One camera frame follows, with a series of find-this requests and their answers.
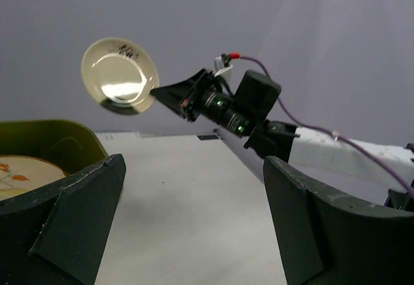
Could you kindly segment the small cream flower plate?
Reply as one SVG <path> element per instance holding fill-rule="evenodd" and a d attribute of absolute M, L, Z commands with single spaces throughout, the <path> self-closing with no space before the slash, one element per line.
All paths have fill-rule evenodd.
<path fill-rule="evenodd" d="M 142 114 L 155 98 L 150 92 L 160 79 L 149 54 L 136 43 L 119 37 L 94 42 L 81 62 L 82 81 L 101 107 L 115 114 Z"/>

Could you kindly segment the beige bird branch plate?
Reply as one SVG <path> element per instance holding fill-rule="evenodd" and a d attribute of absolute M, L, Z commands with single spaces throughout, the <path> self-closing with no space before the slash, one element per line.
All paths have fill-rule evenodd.
<path fill-rule="evenodd" d="M 1 200 L 65 178 L 67 173 L 46 160 L 29 156 L 1 156 Z"/>

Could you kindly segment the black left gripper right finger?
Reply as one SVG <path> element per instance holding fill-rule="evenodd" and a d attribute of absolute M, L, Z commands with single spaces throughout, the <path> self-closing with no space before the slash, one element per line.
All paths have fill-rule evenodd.
<path fill-rule="evenodd" d="M 288 284 L 412 284 L 413 213 L 373 204 L 275 156 L 263 174 Z"/>

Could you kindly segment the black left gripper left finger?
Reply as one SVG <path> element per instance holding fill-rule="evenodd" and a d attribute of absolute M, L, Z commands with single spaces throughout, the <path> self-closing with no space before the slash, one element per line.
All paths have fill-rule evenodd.
<path fill-rule="evenodd" d="M 1 283 L 94 284 L 125 173 L 113 154 L 1 201 Z"/>

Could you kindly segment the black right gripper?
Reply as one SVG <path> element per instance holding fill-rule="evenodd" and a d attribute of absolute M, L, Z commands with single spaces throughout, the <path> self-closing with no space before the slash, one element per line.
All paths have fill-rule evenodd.
<path fill-rule="evenodd" d="M 236 136 L 250 134 L 250 120 L 236 109 L 228 84 L 206 69 L 184 81 L 154 88 L 151 95 L 182 119 L 194 122 L 202 115 Z"/>

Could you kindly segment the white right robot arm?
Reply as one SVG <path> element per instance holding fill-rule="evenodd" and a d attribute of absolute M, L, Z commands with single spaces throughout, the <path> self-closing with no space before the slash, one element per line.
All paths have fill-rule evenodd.
<path fill-rule="evenodd" d="M 407 209 L 413 202 L 413 145 L 380 145 L 352 140 L 317 127 L 270 121 L 267 114 L 281 93 L 268 76 L 247 70 L 235 93 L 223 78 L 205 69 L 150 94 L 189 122 L 204 116 L 239 138 L 265 159 L 275 156 L 290 165 L 319 168 L 383 185 L 386 204 Z"/>

